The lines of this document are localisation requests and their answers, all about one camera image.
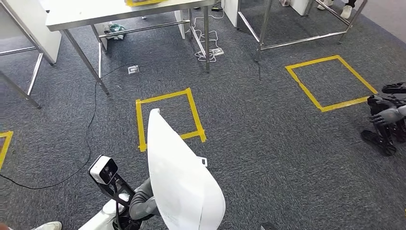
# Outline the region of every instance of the white table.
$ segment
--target white table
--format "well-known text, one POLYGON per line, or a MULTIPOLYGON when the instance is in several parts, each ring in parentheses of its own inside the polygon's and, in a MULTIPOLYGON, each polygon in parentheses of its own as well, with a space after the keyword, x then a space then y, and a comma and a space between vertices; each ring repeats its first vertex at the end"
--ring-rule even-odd
MULTIPOLYGON (((216 0, 167 0, 157 4, 149 4, 144 6, 129 7, 125 4, 124 0, 70 0, 64 1, 65 4, 58 4, 55 6, 48 14, 45 25, 50 31, 64 31, 69 41, 79 54, 80 58, 83 60, 87 68, 92 73, 92 76, 100 84, 103 91, 108 95, 109 91, 104 85, 102 77, 102 41, 101 39, 113 35, 124 35, 128 33, 140 32, 150 29, 158 29, 166 26, 179 25, 179 24, 189 24, 191 30, 191 36, 194 36, 198 42, 199 48, 202 53, 206 56, 209 55, 209 36, 205 38, 205 48, 203 48, 200 41, 198 41, 198 36, 193 27, 192 20, 192 8, 203 7, 204 12, 204 32, 209 34, 209 8, 208 6, 214 5, 216 0), (184 20, 181 22, 166 23, 156 26, 151 26, 141 29, 129 29, 124 31, 119 31, 115 33, 110 33, 106 35, 99 35, 99 73, 93 68, 89 60, 83 53, 82 49, 76 42, 75 38, 69 32, 69 29, 91 25, 93 30, 95 30, 94 25, 97 23, 104 23, 109 21, 135 18, 141 16, 148 16, 151 14, 173 12, 189 9, 189 20, 184 20)), ((206 71, 210 71, 210 59, 206 58, 206 71)))

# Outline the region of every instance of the power strip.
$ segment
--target power strip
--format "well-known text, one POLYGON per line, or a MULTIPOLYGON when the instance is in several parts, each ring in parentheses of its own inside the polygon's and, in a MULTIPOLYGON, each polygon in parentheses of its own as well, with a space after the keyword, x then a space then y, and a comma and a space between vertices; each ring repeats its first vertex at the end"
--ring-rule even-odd
POLYGON ((213 50, 213 54, 215 56, 222 55, 222 54, 224 54, 224 51, 223 51, 222 48, 216 48, 216 49, 213 50))

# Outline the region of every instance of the sneaker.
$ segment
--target sneaker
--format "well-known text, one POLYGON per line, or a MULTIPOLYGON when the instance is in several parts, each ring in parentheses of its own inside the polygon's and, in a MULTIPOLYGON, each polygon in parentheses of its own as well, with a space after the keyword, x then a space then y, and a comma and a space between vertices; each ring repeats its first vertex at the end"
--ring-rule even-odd
POLYGON ((43 224, 39 226, 38 228, 32 229, 32 230, 61 230, 62 229, 62 224, 61 222, 55 221, 55 222, 49 222, 46 224, 43 224))
MULTIPOLYGON (((324 3, 326 6, 332 6, 332 5, 334 4, 333 0, 324 0, 323 3, 324 3)), ((322 6, 322 5, 318 5, 317 8, 318 8, 319 10, 321 10, 321 11, 325 10, 324 6, 322 6)))
POLYGON ((344 6, 343 12, 341 13, 341 17, 348 19, 351 16, 352 6, 344 6))

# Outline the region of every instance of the camera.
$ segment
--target camera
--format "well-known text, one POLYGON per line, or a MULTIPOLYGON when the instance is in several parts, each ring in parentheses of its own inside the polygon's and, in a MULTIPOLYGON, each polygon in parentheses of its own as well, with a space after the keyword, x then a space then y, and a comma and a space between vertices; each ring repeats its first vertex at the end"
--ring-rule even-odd
POLYGON ((100 155, 89 168, 91 177, 100 184, 110 184, 117 174, 118 166, 110 157, 100 155))

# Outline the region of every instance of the white cable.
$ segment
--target white cable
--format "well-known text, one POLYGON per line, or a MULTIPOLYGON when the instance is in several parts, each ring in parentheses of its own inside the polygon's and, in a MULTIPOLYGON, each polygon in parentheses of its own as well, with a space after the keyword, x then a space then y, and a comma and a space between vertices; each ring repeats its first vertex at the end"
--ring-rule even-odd
MULTIPOLYGON (((209 17, 212 17, 212 18, 214 18, 214 19, 222 19, 222 18, 224 18, 224 15, 225 15, 225 13, 224 13, 224 10, 223 10, 223 16, 221 16, 221 17, 214 17, 213 15, 209 15, 209 17)), ((193 28, 196 27, 196 19, 204 19, 204 17, 196 17, 196 18, 194 18, 193 28)), ((200 32, 200 35, 198 36, 199 42, 200 42, 200 43, 205 42, 205 40, 201 41, 202 38, 205 38, 205 34, 203 34, 203 32, 202 32, 201 30, 195 30, 195 31, 196 31, 196 34, 197 34, 198 31, 200 32)), ((217 48, 223 50, 221 47, 219 47, 219 46, 217 45, 217 41, 218 41, 217 31, 215 31, 215 30, 210 31, 210 32, 209 32, 209 35, 210 35, 210 33, 214 33, 215 36, 216 36, 216 38, 215 38, 215 39, 213 39, 213 38, 209 39, 209 42, 214 42, 214 43, 215 43, 215 46, 216 46, 217 48)), ((203 54, 202 51, 199 51, 199 52, 195 53, 194 55, 195 55, 196 57, 198 57, 198 58, 197 58, 198 61, 206 61, 205 56, 204 56, 204 54, 203 54)), ((210 50, 209 50, 208 57, 209 57, 209 59, 210 59, 210 62, 216 62, 216 61, 217 61, 217 59, 215 58, 215 55, 214 55, 214 49, 210 49, 210 50)))

